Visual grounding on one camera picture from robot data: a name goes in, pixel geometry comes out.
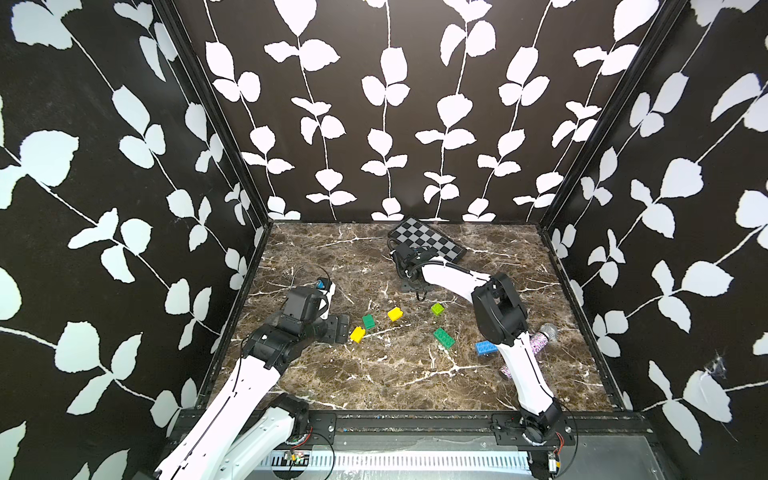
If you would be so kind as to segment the yellow small brick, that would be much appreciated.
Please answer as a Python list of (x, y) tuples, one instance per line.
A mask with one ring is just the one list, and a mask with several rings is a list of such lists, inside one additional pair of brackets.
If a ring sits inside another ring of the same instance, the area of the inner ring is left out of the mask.
[(387, 312), (387, 317), (392, 321), (395, 322), (399, 319), (401, 319), (404, 315), (404, 312), (399, 308), (395, 307)]

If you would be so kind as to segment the green long brick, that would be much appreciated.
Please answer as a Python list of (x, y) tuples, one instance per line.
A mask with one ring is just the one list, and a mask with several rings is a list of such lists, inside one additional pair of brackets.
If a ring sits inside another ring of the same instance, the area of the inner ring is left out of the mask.
[(455, 339), (449, 335), (443, 328), (438, 328), (433, 332), (434, 338), (446, 350), (450, 350), (455, 344)]

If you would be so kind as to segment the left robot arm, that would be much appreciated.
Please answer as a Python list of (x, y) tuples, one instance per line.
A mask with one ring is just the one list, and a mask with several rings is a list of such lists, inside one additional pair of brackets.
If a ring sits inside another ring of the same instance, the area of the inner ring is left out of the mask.
[(247, 427), (256, 407), (306, 346), (344, 344), (347, 314), (303, 324), (298, 334), (264, 325), (247, 339), (241, 357), (213, 402), (155, 468), (156, 479), (245, 479), (279, 446), (311, 439), (309, 406), (281, 394)]

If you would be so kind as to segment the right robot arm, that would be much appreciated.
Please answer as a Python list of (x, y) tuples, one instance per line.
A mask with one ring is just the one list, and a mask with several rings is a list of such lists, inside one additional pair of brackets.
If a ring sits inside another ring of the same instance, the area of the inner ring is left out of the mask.
[(511, 373), (524, 437), (533, 445), (549, 440), (562, 408), (536, 360), (527, 309), (511, 279), (504, 273), (490, 275), (464, 268), (433, 248), (412, 249), (401, 243), (391, 256), (399, 276), (442, 287), (472, 304), (480, 333), (497, 347)]

